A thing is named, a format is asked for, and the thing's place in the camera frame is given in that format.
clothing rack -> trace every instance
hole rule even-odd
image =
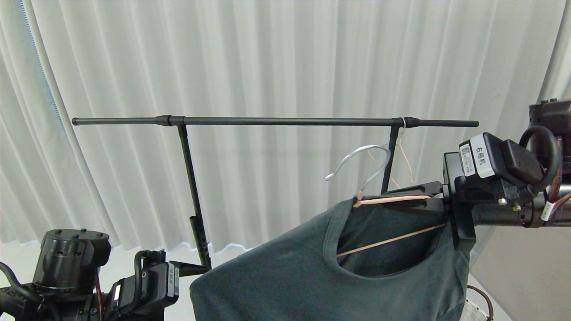
[[[148,118],[73,118],[73,125],[161,125],[176,126],[190,184],[195,215],[190,217],[192,233],[198,248],[201,266],[188,264],[181,267],[181,275],[202,274],[212,269],[208,242],[204,229],[202,210],[198,197],[198,187],[192,165],[190,145],[188,144],[189,125],[251,125],[251,126],[384,126],[390,127],[389,150],[391,156],[384,171],[381,194],[387,192],[399,130],[414,127],[478,127],[477,121],[429,120],[414,117],[403,118],[257,118],[257,117],[185,117],[163,115]]]

black cylindrical motor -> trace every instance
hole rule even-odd
[[[105,233],[51,230],[43,237],[33,284],[54,300],[92,294],[95,274],[107,263],[110,253],[109,235]]]
[[[563,174],[571,176],[571,99],[564,101],[551,99],[529,106],[529,125],[547,127],[553,135],[562,138]],[[546,144],[537,135],[531,138],[530,143],[531,151],[537,155],[537,159],[546,167],[549,164],[549,153]]]

black vertical pole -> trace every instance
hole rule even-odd
[[[385,167],[385,174],[383,175],[383,185],[381,187],[381,194],[389,189],[389,180],[391,179],[392,161],[395,158],[396,139],[399,137],[399,129],[401,126],[391,126],[391,136],[389,137],[389,149],[391,150],[391,157]]]
[[[186,125],[177,126],[180,136],[180,144],[182,145],[182,153],[184,155],[184,164],[186,165],[186,173],[190,184],[190,194],[192,195],[192,203],[194,204],[194,216],[190,217],[192,233],[194,241],[200,256],[202,266],[212,267],[210,255],[208,254],[208,242],[206,242],[206,231],[204,230],[204,222],[202,221],[202,210],[200,209],[200,200],[198,199],[198,187],[196,186],[196,178],[194,176],[194,168],[192,166],[192,158],[190,156],[190,146],[188,144],[188,132]]]

empty wire hanger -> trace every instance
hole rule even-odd
[[[331,178],[333,178],[337,174],[337,172],[341,169],[343,164],[345,164],[345,162],[349,160],[349,158],[355,156],[356,154],[358,154],[364,150],[369,150],[369,149],[382,149],[387,153],[387,157],[385,158],[384,162],[381,164],[381,167],[373,175],[371,175],[371,177],[369,177],[365,181],[365,183],[363,183],[363,185],[361,186],[361,189],[359,189],[359,191],[357,192],[357,195],[355,195],[356,202],[353,205],[353,207],[359,207],[362,204],[381,204],[381,203],[398,202],[401,200],[414,200],[414,199],[430,198],[430,196],[428,196],[428,195],[404,195],[404,196],[394,196],[394,197],[385,197],[385,198],[375,198],[375,199],[363,200],[363,190],[375,177],[377,177],[377,176],[379,176],[379,174],[381,174],[381,172],[387,166],[389,159],[391,158],[391,150],[384,147],[384,146],[381,146],[381,145],[366,145],[366,146],[361,146],[358,149],[355,149],[351,153],[347,154],[347,156],[345,156],[341,160],[339,165],[337,165],[337,168],[335,169],[335,171],[333,171],[329,175],[325,176],[325,180],[330,180]]]

white floor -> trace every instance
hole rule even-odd
[[[133,274],[133,257],[139,251],[139,248],[133,248],[125,251],[121,247],[114,248],[111,252],[109,262],[101,268],[100,279],[104,292],[108,292],[113,283],[118,279]],[[217,266],[227,260],[235,258],[244,253],[244,248],[237,245],[230,245],[223,251],[212,255],[212,264]],[[21,283],[30,282],[34,276],[34,270],[39,254],[39,243],[31,242],[20,245],[17,242],[2,244],[0,246],[0,260],[8,264],[15,272]],[[181,245],[174,251],[167,254],[167,260],[175,260],[181,262],[189,262],[199,264],[196,251],[192,251],[190,247]],[[180,297],[177,303],[165,310],[165,320],[194,320],[192,311],[192,303],[190,301],[189,286],[197,276],[191,276],[180,279]],[[478,288],[482,286],[470,275],[468,284]],[[0,273],[0,286],[7,286],[8,282],[3,274]],[[485,300],[472,290],[468,290],[468,298],[475,302],[478,306],[486,311],[487,305]],[[493,301],[495,311],[495,321],[512,321],[511,318]],[[11,316],[2,315],[1,321],[14,320]]]

